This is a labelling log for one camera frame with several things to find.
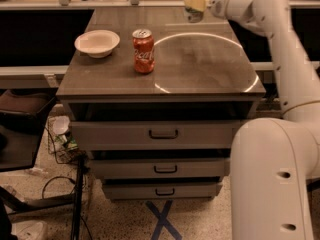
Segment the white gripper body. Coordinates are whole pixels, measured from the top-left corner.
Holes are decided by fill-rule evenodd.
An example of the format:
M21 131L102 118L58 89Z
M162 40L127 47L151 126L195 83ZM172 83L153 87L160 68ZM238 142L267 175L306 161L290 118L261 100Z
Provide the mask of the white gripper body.
M231 19L231 0L209 0L210 12L213 16Z

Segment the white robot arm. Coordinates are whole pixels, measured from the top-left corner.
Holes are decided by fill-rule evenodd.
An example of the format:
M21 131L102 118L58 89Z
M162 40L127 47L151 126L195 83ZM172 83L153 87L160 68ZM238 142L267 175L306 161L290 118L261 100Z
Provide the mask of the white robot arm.
M289 0L184 0L267 38L281 118L246 122L231 147L232 240L314 240L308 180L320 169L320 81Z

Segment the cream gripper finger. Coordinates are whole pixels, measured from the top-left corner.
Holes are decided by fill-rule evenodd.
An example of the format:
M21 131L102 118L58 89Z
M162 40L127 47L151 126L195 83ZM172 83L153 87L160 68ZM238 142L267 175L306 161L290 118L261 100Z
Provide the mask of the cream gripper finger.
M187 8L204 12L208 6L209 0L184 0L184 4Z

